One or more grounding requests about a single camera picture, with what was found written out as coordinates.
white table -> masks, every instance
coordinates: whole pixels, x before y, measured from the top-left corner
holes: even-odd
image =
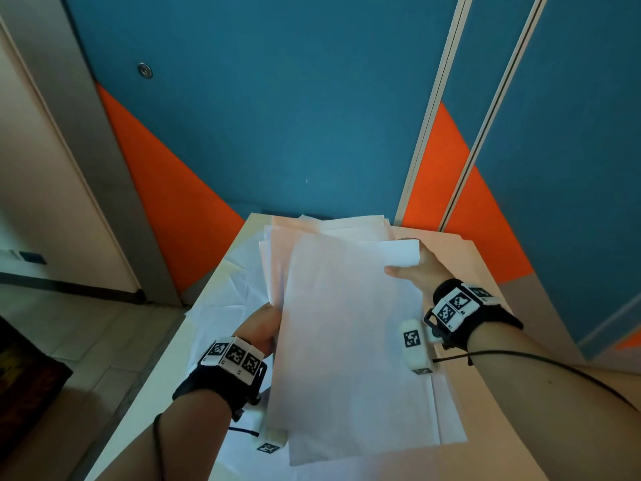
[[[270,224],[270,221],[269,215],[251,214],[229,249],[233,250],[251,238],[263,229],[263,226]],[[410,236],[426,242],[435,238],[430,231],[417,229],[395,227],[394,233],[397,238]],[[441,250],[435,250],[437,255],[446,253],[447,250],[439,243],[437,242],[436,246],[440,246]],[[502,297],[499,287],[478,255],[474,244],[465,241],[463,243],[468,251],[467,256],[452,265],[451,268],[457,269],[451,271],[462,280],[479,283],[488,291]],[[203,293],[219,286],[236,269],[234,265],[223,259],[207,282]],[[93,481],[140,432],[153,422],[159,412],[169,406],[174,389],[185,377],[195,334],[195,325],[189,319],[184,320],[85,478],[86,481]],[[461,407],[459,413],[469,442],[437,448],[440,478],[446,481],[545,480],[546,477],[510,427],[475,368],[468,367],[464,360],[448,362],[444,365],[458,397]],[[236,481],[238,478],[225,467],[216,464],[210,479]]]

left hand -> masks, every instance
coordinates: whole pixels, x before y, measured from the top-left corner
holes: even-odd
[[[233,335],[250,342],[267,358],[274,352],[274,336],[280,328],[282,314],[276,307],[267,303],[250,315]]]

floor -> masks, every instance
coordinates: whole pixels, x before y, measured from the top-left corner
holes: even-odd
[[[83,480],[184,312],[0,284],[0,315],[74,372],[0,481]]]

right hand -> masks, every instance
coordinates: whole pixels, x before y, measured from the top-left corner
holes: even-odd
[[[420,259],[419,264],[412,267],[385,267],[385,273],[390,277],[410,280],[421,292],[423,292],[423,305],[425,309],[434,307],[432,295],[437,287],[454,278],[454,275],[445,268],[445,265],[438,261],[434,253],[428,250],[428,247],[419,241]]]

stack of paper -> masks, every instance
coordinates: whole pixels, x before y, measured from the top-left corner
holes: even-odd
[[[426,479],[428,447],[466,440],[444,374],[419,376],[403,362],[397,327],[421,318],[421,295],[383,267],[418,262],[417,241],[395,241],[408,235],[446,266],[444,255],[467,257],[450,258],[454,268],[473,261],[459,236],[393,228],[382,216],[274,217],[228,253],[235,271],[189,316],[198,326],[190,369],[264,302],[281,307],[273,379],[268,363],[263,388],[272,386],[268,424],[287,429],[290,440],[267,455],[230,432],[218,462],[260,479]],[[238,427],[251,422],[246,414]]]

